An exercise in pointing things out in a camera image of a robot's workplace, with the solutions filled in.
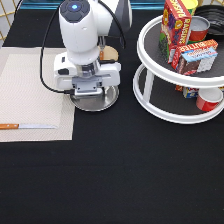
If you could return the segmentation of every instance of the can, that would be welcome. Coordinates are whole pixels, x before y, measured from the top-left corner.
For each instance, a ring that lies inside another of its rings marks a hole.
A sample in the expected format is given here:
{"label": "can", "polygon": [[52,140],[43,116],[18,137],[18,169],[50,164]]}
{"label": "can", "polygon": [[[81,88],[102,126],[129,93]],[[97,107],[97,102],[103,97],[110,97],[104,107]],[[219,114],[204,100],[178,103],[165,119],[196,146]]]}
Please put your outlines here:
{"label": "can", "polygon": [[210,22],[201,16],[192,16],[188,44],[205,40],[210,27]]}
{"label": "can", "polygon": [[200,89],[196,105],[202,111],[211,111],[223,100],[223,93],[219,88]]}
{"label": "can", "polygon": [[181,1],[187,8],[188,12],[193,16],[198,6],[198,1],[197,0],[181,0]]}

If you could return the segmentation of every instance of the round plate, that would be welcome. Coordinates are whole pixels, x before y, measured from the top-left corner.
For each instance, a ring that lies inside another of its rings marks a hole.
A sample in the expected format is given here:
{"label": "round plate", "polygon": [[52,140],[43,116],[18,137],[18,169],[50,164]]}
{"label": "round plate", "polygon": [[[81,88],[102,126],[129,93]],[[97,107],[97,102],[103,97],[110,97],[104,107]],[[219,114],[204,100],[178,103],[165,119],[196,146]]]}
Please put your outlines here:
{"label": "round plate", "polygon": [[118,95],[118,87],[110,86],[105,87],[103,89],[103,94],[100,96],[89,98],[75,98],[75,96],[70,96],[70,99],[75,104],[75,106],[81,110],[101,111],[113,105],[116,102]]}
{"label": "round plate", "polygon": [[207,39],[224,37],[224,7],[205,5],[198,7],[195,16],[206,18],[210,22]]}

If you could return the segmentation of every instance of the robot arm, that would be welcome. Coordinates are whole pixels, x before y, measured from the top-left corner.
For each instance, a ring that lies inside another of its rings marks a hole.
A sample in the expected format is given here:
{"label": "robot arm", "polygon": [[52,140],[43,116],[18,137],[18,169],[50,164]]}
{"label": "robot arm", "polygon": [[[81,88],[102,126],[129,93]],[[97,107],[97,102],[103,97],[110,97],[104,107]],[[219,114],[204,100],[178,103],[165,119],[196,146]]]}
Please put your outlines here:
{"label": "robot arm", "polygon": [[[129,0],[103,0],[116,15],[122,30],[131,27]],[[120,84],[121,65],[100,65],[98,36],[119,37],[113,17],[98,1],[65,0],[59,10],[62,39],[67,52],[57,55],[54,75],[59,89],[74,89],[79,96],[99,95],[101,89]]]}

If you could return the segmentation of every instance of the small box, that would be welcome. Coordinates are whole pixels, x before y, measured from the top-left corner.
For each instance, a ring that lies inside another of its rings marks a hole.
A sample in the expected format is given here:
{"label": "small box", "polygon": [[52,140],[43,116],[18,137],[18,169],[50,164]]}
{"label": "small box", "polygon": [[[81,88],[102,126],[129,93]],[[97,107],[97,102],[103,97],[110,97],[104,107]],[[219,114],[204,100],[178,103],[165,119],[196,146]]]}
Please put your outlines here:
{"label": "small box", "polygon": [[199,43],[195,43],[195,44],[189,44],[186,46],[181,46],[181,47],[177,47],[174,57],[173,57],[173,61],[172,61],[172,67],[177,70],[177,66],[181,57],[181,54],[186,52],[186,51],[190,51],[190,50],[198,50],[198,49],[205,49],[205,48],[210,48],[212,47],[214,50],[217,49],[218,47],[218,43],[215,40],[207,40],[207,41],[203,41],[203,42],[199,42]]}
{"label": "small box", "polygon": [[212,48],[190,50],[181,54],[177,72],[182,75],[191,75],[211,69],[218,53]]}
{"label": "small box", "polygon": [[181,0],[166,0],[164,5],[159,48],[171,63],[178,46],[186,45],[192,16]]}
{"label": "small box", "polygon": [[176,85],[176,91],[183,92],[183,86]]}
{"label": "small box", "polygon": [[183,95],[185,98],[194,98],[198,96],[199,89],[183,87]]}

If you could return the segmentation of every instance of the cable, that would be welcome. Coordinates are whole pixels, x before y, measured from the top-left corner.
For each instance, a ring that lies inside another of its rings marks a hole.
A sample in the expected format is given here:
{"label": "cable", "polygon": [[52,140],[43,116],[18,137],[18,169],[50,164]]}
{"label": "cable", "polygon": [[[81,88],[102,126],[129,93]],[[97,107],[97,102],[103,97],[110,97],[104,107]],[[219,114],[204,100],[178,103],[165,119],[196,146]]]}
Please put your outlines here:
{"label": "cable", "polygon": [[98,0],[98,3],[100,3],[104,8],[107,9],[107,11],[111,14],[111,16],[113,17],[114,21],[116,22],[116,24],[117,24],[117,26],[118,26],[118,28],[120,30],[122,39],[123,39],[123,44],[122,44],[122,42],[120,40],[121,46],[122,46],[123,49],[125,49],[126,48],[126,40],[125,40],[125,37],[124,37],[124,32],[122,30],[121,24],[119,23],[116,15],[111,11],[111,9],[104,2],[102,2],[101,0]]}
{"label": "cable", "polygon": [[20,0],[19,3],[17,4],[17,6],[16,6],[16,10],[15,10],[15,13],[14,13],[14,18],[15,18],[15,16],[16,16],[16,13],[17,13],[17,11],[19,10],[20,6],[22,5],[22,3],[23,3],[23,0]]}
{"label": "cable", "polygon": [[44,40],[43,40],[43,43],[42,43],[42,47],[41,47],[41,53],[40,53],[40,80],[42,82],[42,84],[50,91],[52,92],[55,92],[55,93],[64,93],[64,94],[70,94],[71,91],[70,90],[64,90],[64,91],[59,91],[59,90],[55,90],[55,89],[52,89],[50,88],[49,86],[47,86],[47,84],[44,82],[43,80],[43,74],[42,74],[42,67],[43,67],[43,54],[44,54],[44,47],[45,47],[45,42],[46,42],[46,39],[47,39],[47,36],[48,36],[48,33],[49,33],[49,30],[50,30],[50,27],[51,27],[51,24],[54,20],[54,17],[56,16],[61,4],[57,7],[56,11],[54,12],[54,14],[52,15],[51,17],[51,20],[48,24],[48,27],[47,27],[47,31],[45,33],[45,36],[44,36]]}

